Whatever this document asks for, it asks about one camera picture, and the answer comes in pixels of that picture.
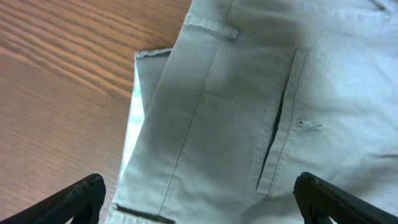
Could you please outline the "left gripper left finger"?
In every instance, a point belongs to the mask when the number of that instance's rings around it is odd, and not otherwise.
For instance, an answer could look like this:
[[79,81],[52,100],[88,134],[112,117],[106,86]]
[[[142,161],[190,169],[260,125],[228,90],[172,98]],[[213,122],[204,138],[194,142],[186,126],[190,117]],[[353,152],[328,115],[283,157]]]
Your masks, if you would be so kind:
[[103,177],[90,174],[1,224],[97,224],[105,195]]

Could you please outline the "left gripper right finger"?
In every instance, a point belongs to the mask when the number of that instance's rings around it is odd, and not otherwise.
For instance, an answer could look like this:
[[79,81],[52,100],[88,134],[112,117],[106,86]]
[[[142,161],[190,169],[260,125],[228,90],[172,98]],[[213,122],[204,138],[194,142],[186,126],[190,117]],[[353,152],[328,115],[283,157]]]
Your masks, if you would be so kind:
[[397,217],[303,172],[293,191],[305,224],[397,224]]

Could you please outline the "khaki shorts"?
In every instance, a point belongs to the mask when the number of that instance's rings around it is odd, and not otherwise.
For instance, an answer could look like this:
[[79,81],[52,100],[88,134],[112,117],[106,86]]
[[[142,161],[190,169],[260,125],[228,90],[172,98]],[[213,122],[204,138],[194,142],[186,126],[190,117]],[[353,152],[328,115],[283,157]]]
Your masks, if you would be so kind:
[[302,223],[302,172],[397,213],[396,1],[193,1],[134,74],[107,223]]

